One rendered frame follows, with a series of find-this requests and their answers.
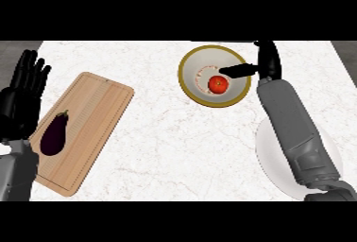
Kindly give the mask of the white bowl with gold rim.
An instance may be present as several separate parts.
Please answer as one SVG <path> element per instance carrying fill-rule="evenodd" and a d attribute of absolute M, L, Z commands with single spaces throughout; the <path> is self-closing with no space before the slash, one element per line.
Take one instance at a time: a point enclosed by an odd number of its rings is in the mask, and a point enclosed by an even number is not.
<path fill-rule="evenodd" d="M 178 64 L 177 77 L 186 95 L 197 104 L 224 108 L 240 102 L 249 91 L 250 76 L 230 78 L 218 69 L 243 63 L 242 56 L 219 45 L 202 45 L 186 54 Z M 222 76 L 228 81 L 228 88 L 221 95 L 214 94 L 208 88 L 212 76 Z"/>

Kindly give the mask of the wooden cutting board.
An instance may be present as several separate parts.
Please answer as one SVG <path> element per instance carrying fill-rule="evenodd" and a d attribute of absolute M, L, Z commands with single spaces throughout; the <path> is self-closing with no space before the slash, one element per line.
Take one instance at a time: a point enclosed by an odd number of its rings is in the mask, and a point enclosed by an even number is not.
<path fill-rule="evenodd" d="M 38 121 L 29 138 L 38 154 L 37 182 L 65 197 L 78 191 L 132 96 L 129 86 L 82 72 Z M 63 111 L 68 114 L 63 150 L 45 156 L 39 152 L 39 138 Z"/>

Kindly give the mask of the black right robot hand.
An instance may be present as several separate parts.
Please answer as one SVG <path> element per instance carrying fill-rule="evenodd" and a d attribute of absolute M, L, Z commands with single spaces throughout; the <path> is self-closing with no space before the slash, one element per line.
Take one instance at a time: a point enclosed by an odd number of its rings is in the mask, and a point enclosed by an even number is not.
<path fill-rule="evenodd" d="M 243 63 L 218 69 L 218 72 L 230 78 L 242 78 L 259 75 L 259 78 L 271 80 L 281 78 L 281 64 L 278 52 L 273 41 L 255 41 L 258 47 L 258 63 Z"/>

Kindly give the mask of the dark purple eggplant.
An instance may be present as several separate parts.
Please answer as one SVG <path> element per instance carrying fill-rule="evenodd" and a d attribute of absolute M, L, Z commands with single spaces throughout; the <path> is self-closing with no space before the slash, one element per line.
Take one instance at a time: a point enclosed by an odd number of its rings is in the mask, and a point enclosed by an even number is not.
<path fill-rule="evenodd" d="M 45 156 L 60 153 L 65 145 L 65 128 L 68 122 L 68 111 L 59 112 L 41 135 L 39 152 Z"/>

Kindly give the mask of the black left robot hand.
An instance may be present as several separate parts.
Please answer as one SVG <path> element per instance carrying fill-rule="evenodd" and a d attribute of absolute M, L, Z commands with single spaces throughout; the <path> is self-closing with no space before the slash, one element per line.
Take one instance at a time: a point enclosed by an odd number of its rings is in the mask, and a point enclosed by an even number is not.
<path fill-rule="evenodd" d="M 51 66 L 35 50 L 22 52 L 10 86 L 0 91 L 0 143 L 26 140 L 37 130 L 41 94 Z"/>

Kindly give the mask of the white plate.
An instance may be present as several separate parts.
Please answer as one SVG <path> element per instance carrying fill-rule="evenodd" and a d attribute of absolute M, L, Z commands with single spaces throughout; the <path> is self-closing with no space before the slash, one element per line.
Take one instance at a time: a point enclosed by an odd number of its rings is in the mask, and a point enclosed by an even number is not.
<path fill-rule="evenodd" d="M 315 125 L 315 129 L 333 166 L 339 175 L 343 176 L 343 162 L 337 146 L 320 125 Z M 292 199 L 304 200 L 308 194 L 320 193 L 318 189 L 309 189 L 295 181 L 290 165 L 281 151 L 268 118 L 262 120 L 256 129 L 255 154 L 268 180 Z"/>

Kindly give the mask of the red tomato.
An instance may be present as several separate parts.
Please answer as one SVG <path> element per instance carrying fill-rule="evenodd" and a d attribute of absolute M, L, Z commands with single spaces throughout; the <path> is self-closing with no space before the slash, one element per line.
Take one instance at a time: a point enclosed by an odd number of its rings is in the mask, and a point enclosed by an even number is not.
<path fill-rule="evenodd" d="M 208 88 L 214 94 L 221 95 L 228 88 L 227 78 L 222 76 L 212 76 L 208 81 Z"/>

